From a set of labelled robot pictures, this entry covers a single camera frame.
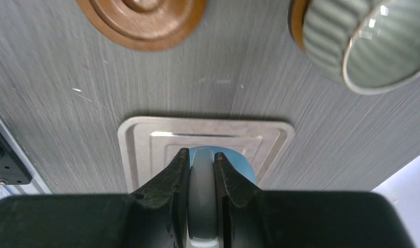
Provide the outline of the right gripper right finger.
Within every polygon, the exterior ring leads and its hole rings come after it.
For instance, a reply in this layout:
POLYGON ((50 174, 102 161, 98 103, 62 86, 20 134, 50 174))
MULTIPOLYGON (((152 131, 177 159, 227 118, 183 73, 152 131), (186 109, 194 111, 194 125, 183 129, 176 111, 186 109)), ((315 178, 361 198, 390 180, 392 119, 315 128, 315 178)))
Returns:
POLYGON ((393 206, 361 191, 267 191, 225 154, 214 172, 221 247, 413 247, 393 206))

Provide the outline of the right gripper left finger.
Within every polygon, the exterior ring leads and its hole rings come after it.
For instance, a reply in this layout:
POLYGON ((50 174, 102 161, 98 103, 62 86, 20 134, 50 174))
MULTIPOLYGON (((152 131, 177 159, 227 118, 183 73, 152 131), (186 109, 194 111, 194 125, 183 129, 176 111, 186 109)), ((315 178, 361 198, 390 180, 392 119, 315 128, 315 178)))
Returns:
POLYGON ((0 247, 184 247, 189 149, 130 194, 0 201, 0 247))

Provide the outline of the white mug blue outside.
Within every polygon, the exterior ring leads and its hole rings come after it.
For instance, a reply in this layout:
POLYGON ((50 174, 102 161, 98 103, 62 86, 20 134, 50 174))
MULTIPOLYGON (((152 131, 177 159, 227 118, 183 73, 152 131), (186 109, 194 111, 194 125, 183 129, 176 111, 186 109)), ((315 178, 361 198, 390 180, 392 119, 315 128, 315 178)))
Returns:
POLYGON ((219 247, 214 175, 215 154, 218 152, 224 153, 239 173, 256 184, 254 170, 241 153, 218 146, 190 148, 187 247, 219 247))

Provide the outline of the metal tray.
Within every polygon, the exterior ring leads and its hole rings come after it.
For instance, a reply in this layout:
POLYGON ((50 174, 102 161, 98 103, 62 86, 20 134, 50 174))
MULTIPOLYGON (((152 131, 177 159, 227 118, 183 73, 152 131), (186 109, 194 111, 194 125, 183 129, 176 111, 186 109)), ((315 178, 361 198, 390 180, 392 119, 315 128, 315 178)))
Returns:
POLYGON ((161 172, 181 148, 226 153, 256 185, 271 173, 295 138, 284 121, 132 117, 117 132, 128 192, 161 172))

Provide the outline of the wooden coaster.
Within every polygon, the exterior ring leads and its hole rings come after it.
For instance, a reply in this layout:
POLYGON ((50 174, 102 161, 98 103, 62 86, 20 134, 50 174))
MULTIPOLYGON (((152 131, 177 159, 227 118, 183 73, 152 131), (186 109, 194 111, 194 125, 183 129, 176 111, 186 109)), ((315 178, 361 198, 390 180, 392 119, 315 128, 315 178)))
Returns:
POLYGON ((79 0, 90 23, 111 41, 138 51, 161 51, 187 39, 206 1, 79 0))
POLYGON ((290 0, 288 9, 288 29, 290 35, 298 48, 303 52, 305 51, 303 23, 309 5, 310 0, 290 0))

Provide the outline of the ribbed grey cup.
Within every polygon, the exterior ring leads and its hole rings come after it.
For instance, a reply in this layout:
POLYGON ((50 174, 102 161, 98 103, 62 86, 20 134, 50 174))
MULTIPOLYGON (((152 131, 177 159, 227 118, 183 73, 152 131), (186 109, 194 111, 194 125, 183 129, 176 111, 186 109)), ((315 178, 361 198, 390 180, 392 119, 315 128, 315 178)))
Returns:
POLYGON ((332 80, 386 93, 420 76, 420 1, 311 1, 303 44, 332 80))

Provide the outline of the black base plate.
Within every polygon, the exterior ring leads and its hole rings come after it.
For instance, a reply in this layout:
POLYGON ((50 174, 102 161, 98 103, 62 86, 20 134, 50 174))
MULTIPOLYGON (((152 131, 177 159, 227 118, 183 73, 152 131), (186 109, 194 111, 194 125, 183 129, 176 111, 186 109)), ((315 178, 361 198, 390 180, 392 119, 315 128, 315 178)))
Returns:
POLYGON ((0 185, 26 185, 33 176, 15 151, 15 144, 0 118, 0 185))

